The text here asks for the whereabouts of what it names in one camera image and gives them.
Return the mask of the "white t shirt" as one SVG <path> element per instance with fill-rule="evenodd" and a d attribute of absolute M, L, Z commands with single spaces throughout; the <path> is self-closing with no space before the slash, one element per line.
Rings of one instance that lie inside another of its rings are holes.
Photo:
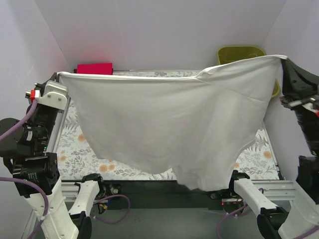
<path fill-rule="evenodd" d="M 240 153 L 255 141 L 283 55 L 205 68 L 189 77 L 59 72 L 93 151 L 148 174 L 172 170 L 188 189 L 229 185 Z"/>

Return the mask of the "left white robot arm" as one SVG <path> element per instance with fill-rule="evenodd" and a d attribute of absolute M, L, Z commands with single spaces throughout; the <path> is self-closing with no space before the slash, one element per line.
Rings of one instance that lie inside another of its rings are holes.
<path fill-rule="evenodd" d="M 24 118 L 0 122 L 0 155 L 11 173 L 8 180 L 35 212 L 39 223 L 34 232 L 42 230 L 47 239 L 88 239 L 94 201 L 106 192 L 103 178 L 98 173 L 84 176 L 67 209 L 57 154 L 47 150 L 56 118 L 68 105 L 68 90 L 54 73 L 25 96 L 29 107 Z"/>

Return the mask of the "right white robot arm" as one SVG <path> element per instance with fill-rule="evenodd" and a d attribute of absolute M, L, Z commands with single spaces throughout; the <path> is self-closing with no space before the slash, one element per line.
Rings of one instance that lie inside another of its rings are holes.
<path fill-rule="evenodd" d="M 256 215 L 265 239 L 317 239 L 319 237 L 319 78 L 291 60 L 282 60 L 281 104 L 294 111 L 311 152 L 299 156 L 295 181 L 254 183 L 246 173 L 234 171 L 230 192 L 244 205 L 231 212 Z"/>

